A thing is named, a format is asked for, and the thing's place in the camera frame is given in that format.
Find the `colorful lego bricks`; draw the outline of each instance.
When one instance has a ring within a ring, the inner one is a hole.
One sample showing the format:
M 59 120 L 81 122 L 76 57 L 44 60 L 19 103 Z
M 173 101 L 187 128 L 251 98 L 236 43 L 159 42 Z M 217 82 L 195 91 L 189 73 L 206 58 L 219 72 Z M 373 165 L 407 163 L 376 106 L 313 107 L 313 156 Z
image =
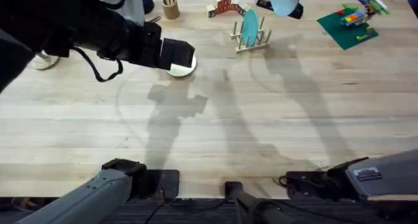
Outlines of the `colorful lego bricks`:
M 343 11 L 344 14 L 353 14 L 353 11 L 349 8 L 343 9 Z M 334 12 L 318 19 L 319 24 L 343 50 L 347 50 L 379 35 L 374 29 L 368 29 L 369 25 L 366 22 L 355 26 L 342 25 L 340 20 L 346 17 Z

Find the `lego toy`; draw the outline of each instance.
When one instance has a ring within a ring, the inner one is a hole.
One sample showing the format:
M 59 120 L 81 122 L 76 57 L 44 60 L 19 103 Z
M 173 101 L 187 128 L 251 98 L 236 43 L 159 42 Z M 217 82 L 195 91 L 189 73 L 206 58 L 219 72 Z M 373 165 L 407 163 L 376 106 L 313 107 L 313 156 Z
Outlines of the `lego toy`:
M 239 3 L 237 0 L 215 0 L 216 5 L 206 6 L 208 18 L 213 18 L 216 14 L 221 14 L 230 10 L 237 11 L 241 16 L 250 9 L 246 3 Z
M 389 14 L 387 6 L 380 0 L 357 0 L 364 10 L 343 4 L 343 10 L 318 19 L 327 33 L 344 50 L 370 40 L 379 34 L 367 24 L 376 14 Z
M 268 32 L 267 38 L 263 40 L 265 36 L 265 31 L 263 30 L 264 20 L 265 20 L 265 17 L 261 19 L 260 26 L 258 26 L 258 22 L 256 22 L 257 27 L 255 28 L 255 33 L 251 29 L 251 32 L 249 32 L 251 33 L 250 35 L 246 34 L 246 32 L 244 31 L 244 27 L 245 27 L 246 22 L 252 22 L 252 21 L 248 21 L 244 17 L 244 21 L 241 23 L 241 29 L 239 33 L 236 33 L 237 22 L 234 23 L 234 29 L 233 29 L 233 32 L 231 33 L 231 40 L 236 39 L 238 43 L 238 47 L 235 48 L 235 52 L 237 54 L 241 52 L 249 51 L 249 50 L 267 48 L 270 46 L 270 43 L 268 41 L 270 40 L 270 36 L 272 34 L 271 30 Z
M 354 13 L 341 19 L 343 25 L 360 25 L 372 19 L 375 14 L 381 15 L 383 11 L 389 14 L 386 5 L 381 0 L 358 0 L 363 6 L 364 10 L 355 11 Z

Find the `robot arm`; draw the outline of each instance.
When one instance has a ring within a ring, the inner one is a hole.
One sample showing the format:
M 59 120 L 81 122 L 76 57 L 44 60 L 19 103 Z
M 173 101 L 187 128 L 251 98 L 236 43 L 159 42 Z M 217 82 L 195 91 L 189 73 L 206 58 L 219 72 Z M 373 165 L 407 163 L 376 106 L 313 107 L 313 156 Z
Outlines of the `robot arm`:
M 166 70 L 172 63 L 191 66 L 192 46 L 180 40 L 161 40 L 161 27 L 125 19 L 112 10 L 118 7 L 99 0 L 0 0 L 0 30 L 29 48 L 32 56 L 44 51 L 69 57 L 69 50 L 79 46 L 118 63 Z M 2 57 L 10 55 L 9 46 L 12 44 L 0 46 Z M 7 64 L 1 66 L 18 69 L 16 72 L 24 68 L 19 60 Z M 10 75 L 8 82 L 15 77 Z
M 114 159 L 85 184 L 16 224 L 98 223 L 129 199 L 152 195 L 157 182 L 146 165 Z
M 375 159 L 365 157 L 326 172 L 289 171 L 283 178 L 290 198 L 302 193 L 333 201 L 417 200 L 417 158 L 418 150 Z

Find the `pencil holder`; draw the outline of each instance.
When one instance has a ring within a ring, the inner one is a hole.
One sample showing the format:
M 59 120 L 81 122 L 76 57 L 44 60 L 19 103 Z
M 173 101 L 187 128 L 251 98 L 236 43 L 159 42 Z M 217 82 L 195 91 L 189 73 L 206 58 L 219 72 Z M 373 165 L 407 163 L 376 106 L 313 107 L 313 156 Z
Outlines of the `pencil holder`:
M 167 19 L 173 20 L 178 18 L 180 11 L 178 10 L 177 0 L 173 0 L 172 5 L 167 5 L 167 2 L 163 0 L 164 15 Z

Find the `wooden table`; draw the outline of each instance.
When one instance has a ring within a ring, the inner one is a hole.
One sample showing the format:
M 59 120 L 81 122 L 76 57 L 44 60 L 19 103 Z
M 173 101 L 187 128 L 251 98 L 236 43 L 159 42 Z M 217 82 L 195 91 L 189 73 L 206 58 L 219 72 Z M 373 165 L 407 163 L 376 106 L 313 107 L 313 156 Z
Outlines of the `wooden table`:
M 181 197 L 221 197 L 227 180 L 260 197 L 286 197 L 271 180 L 363 156 L 418 147 L 418 21 L 406 0 L 383 0 L 379 37 L 343 51 L 316 19 L 355 0 L 302 0 L 301 20 L 249 3 L 273 29 L 271 49 L 236 55 L 227 12 L 178 0 L 163 36 L 196 48 L 193 76 L 125 64 L 98 83 L 76 53 L 31 67 L 0 95 L 0 196 L 61 196 L 115 158 L 175 168 Z M 151 19 L 162 15 L 155 0 Z M 89 53 L 103 76 L 116 64 Z

